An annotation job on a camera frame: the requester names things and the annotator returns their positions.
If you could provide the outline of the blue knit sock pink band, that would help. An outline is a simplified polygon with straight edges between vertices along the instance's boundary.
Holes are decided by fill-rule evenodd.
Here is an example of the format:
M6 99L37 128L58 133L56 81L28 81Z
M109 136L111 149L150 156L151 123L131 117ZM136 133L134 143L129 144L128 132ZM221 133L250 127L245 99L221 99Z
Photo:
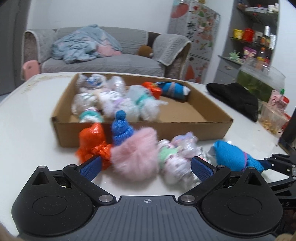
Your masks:
M262 164L237 146L224 141L213 144L216 162L228 167L231 171L241 172L247 167L254 167L259 173L264 171Z

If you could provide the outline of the pink fluffy pompom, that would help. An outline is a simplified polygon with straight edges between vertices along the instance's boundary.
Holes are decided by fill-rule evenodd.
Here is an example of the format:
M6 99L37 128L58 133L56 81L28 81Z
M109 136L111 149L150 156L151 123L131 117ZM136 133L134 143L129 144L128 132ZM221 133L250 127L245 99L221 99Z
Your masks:
M157 144L158 136L153 128L135 131L122 144L111 149L114 171L132 182L156 176L159 171Z

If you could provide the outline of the grey sock roll blue bow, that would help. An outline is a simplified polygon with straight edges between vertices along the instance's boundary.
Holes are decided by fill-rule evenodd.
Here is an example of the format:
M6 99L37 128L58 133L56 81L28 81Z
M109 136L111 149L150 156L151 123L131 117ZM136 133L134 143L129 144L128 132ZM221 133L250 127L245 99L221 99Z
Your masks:
M139 121L138 107L130 98L123 97L121 93L117 91L101 92L98 94L98 100L105 118L114 119L116 112L123 110L128 121Z

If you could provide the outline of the orange plastic bundle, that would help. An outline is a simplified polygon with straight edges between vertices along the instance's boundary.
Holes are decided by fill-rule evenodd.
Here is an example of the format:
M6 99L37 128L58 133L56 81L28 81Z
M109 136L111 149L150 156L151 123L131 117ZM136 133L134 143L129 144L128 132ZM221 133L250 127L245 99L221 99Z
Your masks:
M149 89L155 99L159 99L163 93L162 89L156 83L146 81L142 86Z
M79 132L79 148L76 156L81 163L86 162L94 156L102 158L102 169L106 170L111 166L111 148L108 144L101 123L94 123L89 128Z

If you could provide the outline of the bubble white bundle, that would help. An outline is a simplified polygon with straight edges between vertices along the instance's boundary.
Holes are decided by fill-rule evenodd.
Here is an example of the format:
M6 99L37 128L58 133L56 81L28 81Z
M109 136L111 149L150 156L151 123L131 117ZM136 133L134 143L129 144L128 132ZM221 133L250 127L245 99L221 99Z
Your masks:
M166 101L156 99L151 91L142 85L131 85L127 96L138 107L140 118L148 122L157 121L160 116L160 106L168 104Z

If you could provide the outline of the pastel plastic wrapped bundle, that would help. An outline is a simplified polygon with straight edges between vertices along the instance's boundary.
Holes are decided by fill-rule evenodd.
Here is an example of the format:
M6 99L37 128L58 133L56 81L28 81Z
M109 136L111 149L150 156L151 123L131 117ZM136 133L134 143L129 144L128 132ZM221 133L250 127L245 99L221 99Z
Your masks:
M197 142L198 138L192 132L158 142L159 171L166 184L180 184L190 189L200 182L192 172L191 160L197 156L209 161L209 156Z

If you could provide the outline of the blue knitted mini hat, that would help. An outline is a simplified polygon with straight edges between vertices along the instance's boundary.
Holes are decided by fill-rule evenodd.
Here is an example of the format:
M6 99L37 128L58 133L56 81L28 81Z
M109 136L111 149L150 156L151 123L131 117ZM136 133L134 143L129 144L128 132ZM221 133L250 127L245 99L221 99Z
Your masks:
M115 114L115 119L111 125L112 141L114 146L121 145L127 138L133 135L133 127L126 120L126 113L119 110Z

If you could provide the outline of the cardboard box tray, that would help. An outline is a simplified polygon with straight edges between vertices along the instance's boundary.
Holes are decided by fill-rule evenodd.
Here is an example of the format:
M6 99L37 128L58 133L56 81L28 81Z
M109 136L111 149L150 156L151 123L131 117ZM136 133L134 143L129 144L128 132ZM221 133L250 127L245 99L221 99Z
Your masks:
M119 122L116 113L125 112L123 121L135 130L151 127L159 139L192 132L200 141L221 139L232 125L232 118L191 83L181 80L119 73L99 73L103 85L93 93L79 93L78 84L90 73L76 74L52 115L60 146L79 146L79 134L100 123L108 143L112 142L111 126ZM145 82L170 83L187 92L181 97L154 98L143 86Z

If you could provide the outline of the black cloth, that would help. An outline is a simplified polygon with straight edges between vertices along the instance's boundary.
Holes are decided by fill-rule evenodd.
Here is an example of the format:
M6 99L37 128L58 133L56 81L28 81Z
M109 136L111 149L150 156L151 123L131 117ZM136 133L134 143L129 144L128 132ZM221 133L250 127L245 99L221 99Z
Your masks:
M258 100L239 83L206 85L208 92L216 99L243 114L253 122L258 120Z

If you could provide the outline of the glass fish bowl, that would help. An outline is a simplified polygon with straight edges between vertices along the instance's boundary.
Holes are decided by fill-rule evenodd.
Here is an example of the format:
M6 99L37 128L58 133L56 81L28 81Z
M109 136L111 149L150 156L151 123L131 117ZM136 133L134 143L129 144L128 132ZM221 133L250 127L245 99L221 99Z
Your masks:
M239 69L237 83L255 95L260 101L268 102L273 90L285 89L285 76L264 62L245 62Z

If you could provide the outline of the white sock roll blue trim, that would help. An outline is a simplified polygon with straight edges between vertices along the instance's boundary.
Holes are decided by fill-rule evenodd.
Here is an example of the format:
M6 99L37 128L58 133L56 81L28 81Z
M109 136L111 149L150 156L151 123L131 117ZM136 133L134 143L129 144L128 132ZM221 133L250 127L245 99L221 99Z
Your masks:
M93 73L90 77L84 74L79 75L76 81L77 93L89 93L94 90L107 87L107 78L101 74Z

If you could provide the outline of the pink child chair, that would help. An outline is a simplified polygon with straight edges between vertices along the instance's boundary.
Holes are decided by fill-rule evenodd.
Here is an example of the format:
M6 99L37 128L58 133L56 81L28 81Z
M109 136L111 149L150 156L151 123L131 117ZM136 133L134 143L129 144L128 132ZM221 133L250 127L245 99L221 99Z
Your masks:
M37 60L30 60L23 64L23 77L25 81L29 80L31 77L40 74L40 66Z

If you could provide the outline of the light blue blanket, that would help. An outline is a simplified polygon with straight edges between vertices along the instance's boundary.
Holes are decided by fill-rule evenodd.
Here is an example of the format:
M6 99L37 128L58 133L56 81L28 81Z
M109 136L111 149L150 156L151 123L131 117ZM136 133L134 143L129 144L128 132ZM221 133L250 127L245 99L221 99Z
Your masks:
M88 25L56 40L52 58L66 64L121 55L119 42L98 25Z

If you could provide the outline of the grey shelf unit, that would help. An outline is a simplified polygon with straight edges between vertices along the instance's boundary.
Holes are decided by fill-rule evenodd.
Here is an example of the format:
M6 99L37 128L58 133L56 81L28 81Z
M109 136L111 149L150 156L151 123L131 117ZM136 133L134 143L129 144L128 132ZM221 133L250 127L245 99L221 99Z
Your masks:
M279 1L234 1L227 38L214 78L215 83L236 81L249 57L262 54L270 63L278 31Z

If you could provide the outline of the grey sofa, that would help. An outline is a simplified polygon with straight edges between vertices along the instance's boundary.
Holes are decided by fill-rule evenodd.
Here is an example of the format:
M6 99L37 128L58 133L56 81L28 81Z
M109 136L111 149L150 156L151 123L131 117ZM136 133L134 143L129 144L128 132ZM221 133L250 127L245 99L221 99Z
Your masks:
M70 27L32 29L23 34L22 63L37 61L41 73L114 72L165 77L177 61L181 78L190 40L138 29Z

